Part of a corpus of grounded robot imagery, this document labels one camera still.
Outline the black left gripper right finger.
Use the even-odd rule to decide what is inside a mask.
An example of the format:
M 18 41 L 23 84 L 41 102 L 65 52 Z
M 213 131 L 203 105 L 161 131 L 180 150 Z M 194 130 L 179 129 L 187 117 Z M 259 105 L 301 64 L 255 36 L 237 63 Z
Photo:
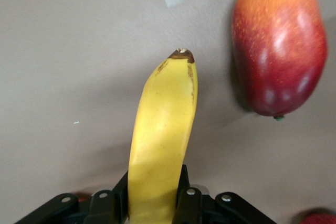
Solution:
M 275 224 L 271 218 L 236 193 L 224 192 L 212 198 L 190 185 L 183 165 L 177 190 L 173 223 Z

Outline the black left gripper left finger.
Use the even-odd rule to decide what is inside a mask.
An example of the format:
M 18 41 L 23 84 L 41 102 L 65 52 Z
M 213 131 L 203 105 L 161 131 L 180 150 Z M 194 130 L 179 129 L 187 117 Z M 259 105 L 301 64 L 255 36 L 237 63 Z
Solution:
M 17 223 L 125 223 L 127 182 L 124 174 L 112 190 L 100 190 L 84 200 L 71 193 L 57 195 Z

